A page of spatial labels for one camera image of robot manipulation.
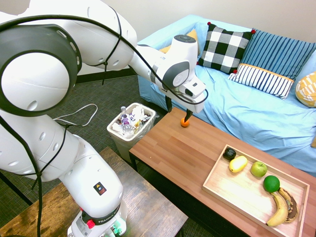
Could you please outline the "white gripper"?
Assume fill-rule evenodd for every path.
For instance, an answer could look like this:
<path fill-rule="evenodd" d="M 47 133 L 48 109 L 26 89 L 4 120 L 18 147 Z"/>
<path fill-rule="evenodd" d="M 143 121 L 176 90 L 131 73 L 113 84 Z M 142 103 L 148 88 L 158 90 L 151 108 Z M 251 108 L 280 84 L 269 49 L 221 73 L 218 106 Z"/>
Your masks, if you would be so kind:
<path fill-rule="evenodd" d="M 184 122 L 187 122 L 193 113 L 199 113 L 204 107 L 206 85 L 196 76 L 193 76 L 190 81 L 184 82 L 179 87 L 170 90 L 162 89 L 165 94 L 165 102 L 167 111 L 172 111 L 172 100 L 185 107 L 186 116 Z"/>

